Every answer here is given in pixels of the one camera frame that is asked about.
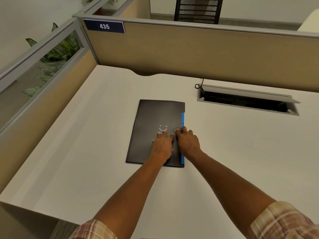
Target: left hand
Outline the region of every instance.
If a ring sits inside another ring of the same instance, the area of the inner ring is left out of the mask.
[[[151,157],[160,160],[163,164],[170,158],[173,152],[172,142],[174,141],[174,134],[167,137],[167,131],[157,133],[157,139],[153,140]]]

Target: office chair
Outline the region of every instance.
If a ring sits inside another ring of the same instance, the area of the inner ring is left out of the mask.
[[[223,0],[177,0],[174,21],[218,24]]]

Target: hand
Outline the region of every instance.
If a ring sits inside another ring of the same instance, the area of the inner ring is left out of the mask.
[[[176,129],[176,136],[178,139],[178,147],[181,154],[187,159],[191,159],[196,153],[201,152],[199,140],[192,130],[187,131],[184,126],[182,129]]]
[[[163,164],[170,158],[173,152],[172,142],[174,141],[174,134],[167,137],[167,131],[157,133],[157,139],[153,140],[151,157],[161,161]]]

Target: number sign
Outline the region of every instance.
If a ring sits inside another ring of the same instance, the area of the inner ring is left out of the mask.
[[[123,22],[91,20],[91,19],[84,19],[83,21],[88,30],[125,33]]]

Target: black cable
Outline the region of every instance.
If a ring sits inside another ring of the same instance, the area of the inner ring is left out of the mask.
[[[203,80],[202,80],[201,85],[199,85],[199,84],[196,84],[196,85],[195,85],[195,88],[196,88],[196,89],[199,89],[199,88],[203,89],[203,88],[202,88],[202,85],[203,85],[203,82],[204,82],[204,78],[202,78],[202,79],[203,79]]]

